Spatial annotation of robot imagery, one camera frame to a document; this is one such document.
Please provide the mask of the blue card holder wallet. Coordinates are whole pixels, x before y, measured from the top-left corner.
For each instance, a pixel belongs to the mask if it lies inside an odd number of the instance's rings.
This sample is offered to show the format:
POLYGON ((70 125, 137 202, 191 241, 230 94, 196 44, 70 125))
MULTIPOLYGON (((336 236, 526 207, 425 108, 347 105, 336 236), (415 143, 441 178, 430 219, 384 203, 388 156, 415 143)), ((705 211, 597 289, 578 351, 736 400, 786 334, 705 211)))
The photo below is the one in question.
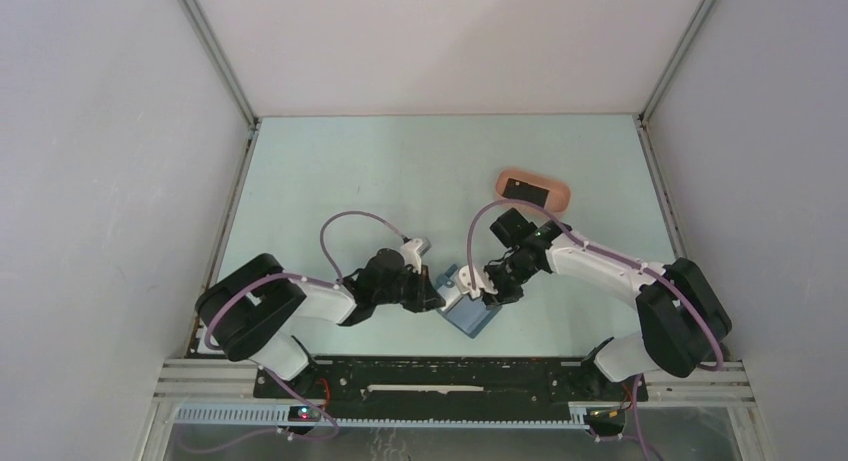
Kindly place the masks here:
POLYGON ((445 301, 437 311, 466 336, 475 338, 499 314, 501 307, 484 303, 482 283, 478 281, 478 290, 473 291, 470 274, 467 266, 453 264, 437 277, 435 288, 445 301))

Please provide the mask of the black credit card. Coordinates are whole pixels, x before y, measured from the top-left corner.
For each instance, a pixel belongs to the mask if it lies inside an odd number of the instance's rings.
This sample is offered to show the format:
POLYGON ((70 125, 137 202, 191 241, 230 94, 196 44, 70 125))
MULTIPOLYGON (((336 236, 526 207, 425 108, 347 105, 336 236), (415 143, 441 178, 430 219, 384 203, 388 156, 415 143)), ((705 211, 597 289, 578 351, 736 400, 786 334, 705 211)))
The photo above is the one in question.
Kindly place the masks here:
POLYGON ((544 208, 550 191, 516 178, 508 178, 502 190, 502 196, 507 199, 521 200, 544 208))

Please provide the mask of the pink oval tray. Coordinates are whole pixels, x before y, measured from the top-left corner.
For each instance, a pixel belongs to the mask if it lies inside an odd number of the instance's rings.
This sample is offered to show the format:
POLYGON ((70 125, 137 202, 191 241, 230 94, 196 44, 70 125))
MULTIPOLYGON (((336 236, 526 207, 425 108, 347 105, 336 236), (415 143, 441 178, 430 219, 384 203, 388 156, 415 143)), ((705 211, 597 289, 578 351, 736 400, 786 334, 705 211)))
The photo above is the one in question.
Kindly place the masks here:
POLYGON ((502 190, 508 178, 516 178, 549 190, 550 194, 544 209, 558 217, 562 217, 566 212, 572 193, 565 182, 532 171, 507 168, 501 171, 495 180, 494 190, 497 197, 507 199, 502 196, 502 190))

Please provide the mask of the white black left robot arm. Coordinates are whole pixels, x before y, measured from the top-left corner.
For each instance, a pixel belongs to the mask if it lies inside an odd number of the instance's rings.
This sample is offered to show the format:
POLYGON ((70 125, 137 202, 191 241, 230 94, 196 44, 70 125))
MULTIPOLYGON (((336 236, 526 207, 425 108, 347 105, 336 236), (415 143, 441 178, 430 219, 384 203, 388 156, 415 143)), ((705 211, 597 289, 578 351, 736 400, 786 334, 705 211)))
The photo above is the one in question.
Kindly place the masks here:
POLYGON ((283 327, 293 318, 354 326, 377 307, 399 305, 412 313, 443 308, 429 269, 407 249, 381 249, 364 267, 338 283, 296 275, 263 253, 208 288, 195 303, 207 345, 230 361, 249 360, 277 377, 292 397, 316 384, 315 363, 304 345, 283 327))

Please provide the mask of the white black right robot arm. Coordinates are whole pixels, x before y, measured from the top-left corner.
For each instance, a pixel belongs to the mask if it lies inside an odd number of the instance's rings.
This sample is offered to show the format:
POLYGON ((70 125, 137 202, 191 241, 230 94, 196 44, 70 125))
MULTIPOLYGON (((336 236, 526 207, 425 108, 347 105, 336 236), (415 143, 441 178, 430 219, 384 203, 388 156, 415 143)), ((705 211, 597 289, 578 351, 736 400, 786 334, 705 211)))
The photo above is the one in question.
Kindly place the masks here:
POLYGON ((581 383, 596 399, 647 372, 686 378, 697 369, 722 369, 721 343, 732 321, 695 262, 642 261, 583 237, 552 213, 546 216, 537 226, 510 208, 491 224, 507 251, 482 268, 469 268, 471 298, 489 307, 515 303, 527 282, 547 273, 581 279, 632 308, 638 331, 602 342, 587 357, 581 383))

